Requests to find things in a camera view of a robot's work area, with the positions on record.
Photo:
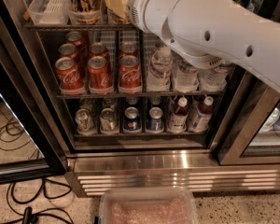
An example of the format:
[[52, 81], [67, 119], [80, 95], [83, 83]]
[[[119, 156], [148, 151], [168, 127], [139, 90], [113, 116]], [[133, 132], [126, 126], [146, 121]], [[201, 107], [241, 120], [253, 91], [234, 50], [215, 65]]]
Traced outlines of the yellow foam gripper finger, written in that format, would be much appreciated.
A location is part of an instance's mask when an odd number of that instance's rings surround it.
[[105, 0], [106, 6], [119, 17], [127, 18], [127, 4], [129, 0]]

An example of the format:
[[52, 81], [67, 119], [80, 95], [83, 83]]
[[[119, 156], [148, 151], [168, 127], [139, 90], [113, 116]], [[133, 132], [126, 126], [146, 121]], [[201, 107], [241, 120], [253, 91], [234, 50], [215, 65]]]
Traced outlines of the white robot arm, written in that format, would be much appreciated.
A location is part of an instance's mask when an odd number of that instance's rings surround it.
[[105, 0], [200, 69], [236, 63], [280, 93], [280, 23], [232, 0]]

